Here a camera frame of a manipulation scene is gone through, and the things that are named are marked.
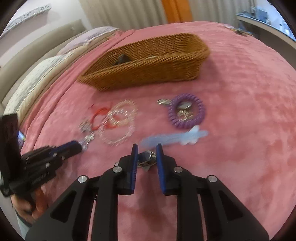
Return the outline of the person's left hand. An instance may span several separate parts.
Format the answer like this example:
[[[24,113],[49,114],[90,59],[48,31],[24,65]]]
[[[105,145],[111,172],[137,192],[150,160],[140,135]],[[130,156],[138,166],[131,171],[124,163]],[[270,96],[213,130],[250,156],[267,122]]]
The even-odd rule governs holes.
[[[41,217],[48,208],[48,203],[41,187],[35,190],[35,208],[33,208],[29,201],[15,194],[11,196],[11,202],[18,215],[30,224],[33,224]]]

